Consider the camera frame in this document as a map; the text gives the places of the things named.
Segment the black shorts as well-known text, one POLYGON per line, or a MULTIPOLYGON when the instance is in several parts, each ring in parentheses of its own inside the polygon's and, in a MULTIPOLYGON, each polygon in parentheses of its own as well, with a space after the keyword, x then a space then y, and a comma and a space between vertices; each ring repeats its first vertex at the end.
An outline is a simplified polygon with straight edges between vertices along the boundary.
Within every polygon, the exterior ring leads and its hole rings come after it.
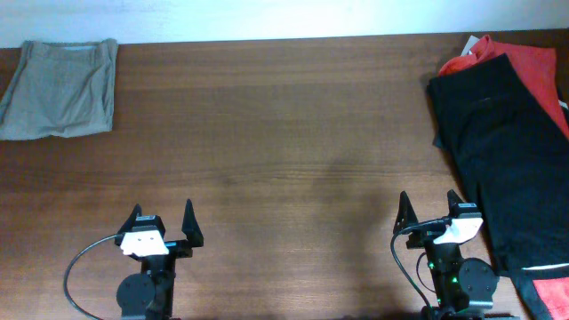
POLYGON ((501 267, 568 261, 568 140, 501 55, 429 80, 438 137, 501 267))

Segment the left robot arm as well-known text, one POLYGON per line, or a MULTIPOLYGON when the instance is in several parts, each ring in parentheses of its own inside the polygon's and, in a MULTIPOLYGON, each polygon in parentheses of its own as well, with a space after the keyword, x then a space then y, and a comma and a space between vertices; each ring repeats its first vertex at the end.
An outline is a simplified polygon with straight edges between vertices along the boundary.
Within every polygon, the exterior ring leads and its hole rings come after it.
POLYGON ((185 205, 181 232, 183 239, 166 241, 161 217, 144 215, 138 204, 134 206, 115 241, 123 255, 140 263, 140 272, 126 277, 116 291, 123 319, 172 318, 176 261, 190 258, 195 248, 204 245, 190 200, 185 205))

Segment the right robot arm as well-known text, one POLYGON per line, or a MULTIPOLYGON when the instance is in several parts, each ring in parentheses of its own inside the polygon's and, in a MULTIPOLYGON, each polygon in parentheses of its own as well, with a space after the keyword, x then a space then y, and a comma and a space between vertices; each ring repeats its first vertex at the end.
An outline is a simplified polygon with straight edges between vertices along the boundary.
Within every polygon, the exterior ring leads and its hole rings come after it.
POLYGON ((424 302, 420 317, 437 319, 483 319, 493 307, 499 277, 479 258, 465 258, 461 245, 474 239, 484 222, 474 203, 463 201, 452 189, 447 192, 448 214, 420 222, 406 192, 399 195, 398 211, 390 240, 392 257, 412 288, 424 302), (433 281, 437 304, 429 302, 398 258, 395 244, 407 236, 408 249, 422 249, 433 281))

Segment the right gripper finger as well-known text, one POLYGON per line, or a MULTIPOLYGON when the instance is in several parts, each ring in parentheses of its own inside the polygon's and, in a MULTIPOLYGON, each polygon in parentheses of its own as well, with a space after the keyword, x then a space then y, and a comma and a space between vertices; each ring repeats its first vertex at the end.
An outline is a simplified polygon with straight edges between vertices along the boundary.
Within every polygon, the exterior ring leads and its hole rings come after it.
POLYGON ((447 203, 448 208, 450 210, 458 210, 460 205, 464 203, 464 201, 459 197, 459 195, 453 190, 450 189, 447 194, 447 203))
POLYGON ((393 234, 397 234, 402 230, 418 224, 416 213, 413 209, 409 196, 405 191, 399 195, 399 204, 393 234))

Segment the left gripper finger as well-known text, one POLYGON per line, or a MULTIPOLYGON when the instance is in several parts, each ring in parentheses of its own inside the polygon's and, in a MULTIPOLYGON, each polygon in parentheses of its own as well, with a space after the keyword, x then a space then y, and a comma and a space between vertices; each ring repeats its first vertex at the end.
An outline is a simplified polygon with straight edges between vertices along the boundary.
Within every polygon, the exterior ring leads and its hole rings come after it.
POLYGON ((117 231, 118 235, 123 235, 124 233, 130 232, 136 222, 136 219, 141 216, 141 207, 139 204, 134 205, 132 213, 129 215, 127 220, 117 231))
POLYGON ((190 199, 186 202, 181 231, 192 248, 204 246, 204 236, 196 221, 196 215, 190 199))

